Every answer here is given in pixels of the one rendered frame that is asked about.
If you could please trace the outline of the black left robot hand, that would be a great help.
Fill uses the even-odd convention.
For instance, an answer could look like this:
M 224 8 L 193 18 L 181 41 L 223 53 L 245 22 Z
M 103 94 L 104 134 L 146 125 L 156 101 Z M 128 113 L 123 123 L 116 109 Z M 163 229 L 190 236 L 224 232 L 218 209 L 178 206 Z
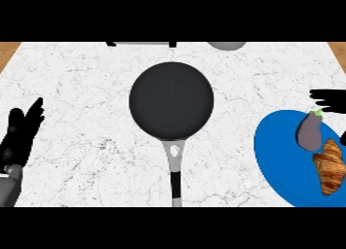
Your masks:
M 7 133 L 0 144 L 0 173 L 4 167 L 17 164 L 24 166 L 35 134 L 39 129 L 42 116 L 42 98 L 38 97 L 26 112 L 13 108 L 8 113 Z

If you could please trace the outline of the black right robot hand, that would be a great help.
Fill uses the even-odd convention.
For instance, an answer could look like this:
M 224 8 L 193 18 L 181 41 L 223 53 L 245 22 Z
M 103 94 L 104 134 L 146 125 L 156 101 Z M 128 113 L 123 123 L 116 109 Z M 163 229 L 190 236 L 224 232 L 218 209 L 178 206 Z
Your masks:
M 346 114 L 346 89 L 311 89 L 310 97 L 317 100 L 316 104 L 323 112 Z M 346 146 L 346 130 L 339 143 Z

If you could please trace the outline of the purple eggplant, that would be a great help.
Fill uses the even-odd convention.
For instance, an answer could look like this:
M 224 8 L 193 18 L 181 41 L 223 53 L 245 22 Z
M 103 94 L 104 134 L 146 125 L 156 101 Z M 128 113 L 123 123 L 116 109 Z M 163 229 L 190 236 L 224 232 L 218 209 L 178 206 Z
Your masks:
M 313 152 L 320 148 L 320 122 L 320 111 L 311 111 L 296 127 L 296 144 L 308 152 Z

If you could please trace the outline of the blue plate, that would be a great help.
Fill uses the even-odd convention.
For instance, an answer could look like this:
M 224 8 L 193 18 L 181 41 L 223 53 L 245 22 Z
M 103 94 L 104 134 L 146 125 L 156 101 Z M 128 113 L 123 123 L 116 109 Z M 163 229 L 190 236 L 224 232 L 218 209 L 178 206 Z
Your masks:
M 307 114 L 293 110 L 271 112 L 259 121 L 254 136 L 255 159 L 276 193 L 293 206 L 346 207 L 346 179 L 338 191 L 320 193 L 320 178 L 313 154 L 296 144 L 295 130 Z M 326 124 L 320 124 L 320 142 L 339 137 Z M 346 164 L 346 146 L 338 143 Z

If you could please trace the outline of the black frying pan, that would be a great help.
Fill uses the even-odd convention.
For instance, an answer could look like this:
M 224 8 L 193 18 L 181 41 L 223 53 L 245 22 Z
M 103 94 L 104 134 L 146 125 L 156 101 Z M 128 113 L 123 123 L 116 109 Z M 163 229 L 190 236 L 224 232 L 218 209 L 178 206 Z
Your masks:
M 212 109 L 212 87 L 193 66 L 162 62 L 141 72 L 129 89 L 128 110 L 140 129 L 162 141 L 171 173 L 172 207 L 181 206 L 184 141 L 203 127 Z

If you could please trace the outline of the brown croissant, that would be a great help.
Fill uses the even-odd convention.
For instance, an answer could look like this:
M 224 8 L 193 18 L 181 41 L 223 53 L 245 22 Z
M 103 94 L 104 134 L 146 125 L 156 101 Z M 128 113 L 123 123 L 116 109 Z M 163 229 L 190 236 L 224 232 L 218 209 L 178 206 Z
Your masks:
M 320 193 L 330 196 L 338 191 L 346 178 L 341 149 L 330 138 L 325 140 L 322 152 L 313 154 L 313 163 L 320 178 Z

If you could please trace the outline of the grey round bowl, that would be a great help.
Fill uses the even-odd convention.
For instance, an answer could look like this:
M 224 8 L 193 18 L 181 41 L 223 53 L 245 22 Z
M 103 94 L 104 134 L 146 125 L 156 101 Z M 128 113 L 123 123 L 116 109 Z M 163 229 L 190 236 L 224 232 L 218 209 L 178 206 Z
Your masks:
M 236 51 L 245 45 L 243 42 L 209 42 L 209 45 L 220 51 Z

